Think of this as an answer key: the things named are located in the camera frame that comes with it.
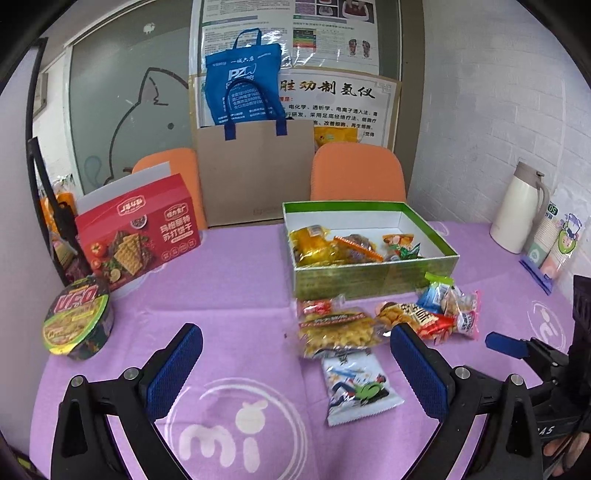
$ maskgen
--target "table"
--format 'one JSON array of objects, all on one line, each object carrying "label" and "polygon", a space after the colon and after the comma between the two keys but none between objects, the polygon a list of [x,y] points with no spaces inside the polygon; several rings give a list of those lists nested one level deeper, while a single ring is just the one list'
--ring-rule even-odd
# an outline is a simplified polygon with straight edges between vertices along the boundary
[{"label": "table", "polygon": [[[518,257],[494,243],[489,225],[432,225],[460,253],[456,283],[482,296],[480,339],[455,335],[438,349],[451,366],[471,365],[502,380],[517,372],[528,386],[538,384],[524,362],[487,350],[484,337],[492,330],[537,336],[566,352],[574,329],[569,302],[558,292],[547,297]],[[49,477],[57,406],[73,376],[107,380],[141,367],[192,322],[203,331],[203,354],[157,426],[193,479],[353,480],[368,472],[377,480],[400,479],[437,422],[423,413],[384,344],[374,352],[405,403],[327,426],[320,364],[297,356],[283,232],[282,225],[207,231],[200,247],[116,292],[115,326],[105,347],[84,362],[59,356],[47,362],[31,425],[37,467]],[[349,304],[373,311],[385,298]],[[121,425],[111,423],[133,478],[145,478]],[[461,478],[482,424],[476,419],[450,479]]]}]

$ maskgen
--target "white brick wall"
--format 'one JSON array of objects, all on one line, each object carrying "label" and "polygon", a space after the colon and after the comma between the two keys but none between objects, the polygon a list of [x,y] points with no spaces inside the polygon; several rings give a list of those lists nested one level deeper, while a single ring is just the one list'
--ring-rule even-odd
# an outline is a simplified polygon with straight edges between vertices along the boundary
[{"label": "white brick wall", "polygon": [[[519,160],[591,200],[591,90],[515,0],[423,0],[423,117],[408,201],[428,219],[492,222]],[[591,276],[583,241],[572,275]]]}]

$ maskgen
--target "poster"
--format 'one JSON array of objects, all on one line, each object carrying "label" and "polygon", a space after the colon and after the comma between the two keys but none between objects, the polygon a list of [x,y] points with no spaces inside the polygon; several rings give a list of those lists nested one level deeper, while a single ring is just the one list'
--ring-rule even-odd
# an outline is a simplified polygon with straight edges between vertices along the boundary
[{"label": "poster", "polygon": [[[213,125],[203,76],[193,78],[199,127]],[[400,82],[343,70],[298,67],[279,72],[285,114],[319,127],[356,127],[361,143],[393,148]]]},{"label": "poster", "polygon": [[[379,73],[374,0],[194,0],[189,74],[205,57],[232,48],[238,34],[260,28],[262,44],[278,43],[282,68],[316,66]],[[245,34],[238,47],[252,45]]]}]

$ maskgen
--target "screw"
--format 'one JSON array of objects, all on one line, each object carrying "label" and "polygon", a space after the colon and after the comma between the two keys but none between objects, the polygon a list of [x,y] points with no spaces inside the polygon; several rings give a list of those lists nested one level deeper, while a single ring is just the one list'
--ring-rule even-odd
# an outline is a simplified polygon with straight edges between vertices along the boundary
[{"label": "screw", "polygon": [[470,371],[465,367],[457,367],[456,375],[462,380],[465,380],[467,378],[470,378]]},{"label": "screw", "polygon": [[523,377],[521,375],[517,375],[517,374],[511,375],[511,381],[515,385],[523,385]]},{"label": "screw", "polygon": [[84,381],[84,378],[81,375],[76,375],[74,378],[72,378],[70,385],[72,387],[79,387],[82,385],[83,381]]},{"label": "screw", "polygon": [[123,378],[126,380],[133,380],[139,375],[139,370],[135,367],[128,368],[123,372]]}]

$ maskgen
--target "human hand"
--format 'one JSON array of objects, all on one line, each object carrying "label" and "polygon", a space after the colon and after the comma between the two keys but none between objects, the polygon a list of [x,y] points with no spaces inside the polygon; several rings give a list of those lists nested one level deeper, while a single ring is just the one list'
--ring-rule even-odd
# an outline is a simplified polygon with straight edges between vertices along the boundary
[{"label": "human hand", "polygon": [[[559,438],[556,440],[552,440],[548,445],[544,447],[544,455],[552,456],[562,444],[564,438]],[[564,455],[563,461],[560,462],[552,472],[552,476],[559,476],[564,473],[563,464],[566,465],[567,468],[571,468],[574,463],[577,461],[581,453],[583,452],[587,442],[589,441],[589,434],[588,433],[579,433],[575,440],[573,441],[572,445],[570,446],[569,451]]]}]

